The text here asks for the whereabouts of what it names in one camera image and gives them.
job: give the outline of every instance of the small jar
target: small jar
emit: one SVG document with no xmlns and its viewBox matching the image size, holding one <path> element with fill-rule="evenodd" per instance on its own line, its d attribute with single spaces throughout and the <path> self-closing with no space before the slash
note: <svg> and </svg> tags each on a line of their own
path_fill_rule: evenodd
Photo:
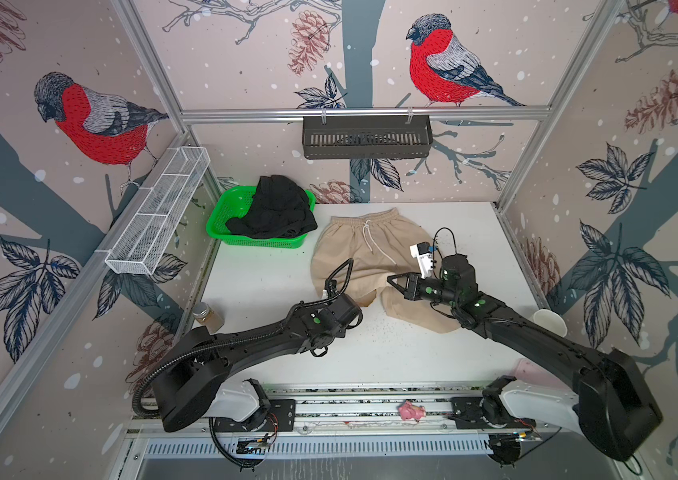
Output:
<svg viewBox="0 0 678 480">
<path fill-rule="evenodd" d="M 196 303 L 192 309 L 192 316 L 198 323 L 209 329 L 209 333 L 216 333 L 225 324 L 225 320 L 206 302 Z"/>
</svg>

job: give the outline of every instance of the black metal basket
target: black metal basket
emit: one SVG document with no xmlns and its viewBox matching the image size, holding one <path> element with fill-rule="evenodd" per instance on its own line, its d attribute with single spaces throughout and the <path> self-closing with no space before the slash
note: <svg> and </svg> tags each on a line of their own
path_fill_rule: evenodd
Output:
<svg viewBox="0 0 678 480">
<path fill-rule="evenodd" d="M 428 115 L 305 117 L 305 158 L 422 158 L 430 154 L 433 131 Z"/>
</svg>

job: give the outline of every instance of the elastic waistband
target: elastic waistband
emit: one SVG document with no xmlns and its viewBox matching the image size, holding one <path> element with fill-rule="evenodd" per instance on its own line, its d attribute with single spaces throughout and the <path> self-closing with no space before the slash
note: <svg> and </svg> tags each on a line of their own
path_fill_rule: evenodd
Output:
<svg viewBox="0 0 678 480">
<path fill-rule="evenodd" d="M 397 212 L 397 208 L 393 208 L 386 212 L 379 214 L 368 214 L 364 216 L 332 216 L 331 223 L 339 225 L 358 225 L 363 226 L 367 221 L 370 224 L 377 224 L 380 222 L 387 222 L 399 218 L 401 215 Z"/>
</svg>

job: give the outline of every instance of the white wire basket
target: white wire basket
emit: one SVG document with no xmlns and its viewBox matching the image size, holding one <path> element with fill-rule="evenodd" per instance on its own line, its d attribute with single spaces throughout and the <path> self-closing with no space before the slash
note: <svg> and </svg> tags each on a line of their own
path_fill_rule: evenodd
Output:
<svg viewBox="0 0 678 480">
<path fill-rule="evenodd" d="M 176 150 L 104 261 L 116 274 L 154 273 L 210 161 L 205 148 Z"/>
</svg>

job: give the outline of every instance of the bird head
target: bird head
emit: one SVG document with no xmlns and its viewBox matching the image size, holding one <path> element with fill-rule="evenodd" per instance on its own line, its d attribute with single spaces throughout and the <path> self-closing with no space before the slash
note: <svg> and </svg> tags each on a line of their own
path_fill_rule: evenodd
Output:
<svg viewBox="0 0 678 480">
<path fill-rule="evenodd" d="M 430 13 L 417 18 L 417 21 L 411 25 L 411 29 L 406 35 L 407 40 L 411 40 L 417 46 L 420 46 L 430 33 L 436 30 L 450 30 L 451 22 L 446 15 L 440 13 Z"/>
<path fill-rule="evenodd" d="M 62 94 L 72 87 L 75 82 L 64 73 L 51 72 L 46 74 L 35 85 L 35 102 L 38 104 L 38 112 L 43 121 L 51 118 L 64 121 L 67 116 L 64 113 Z"/>
</svg>

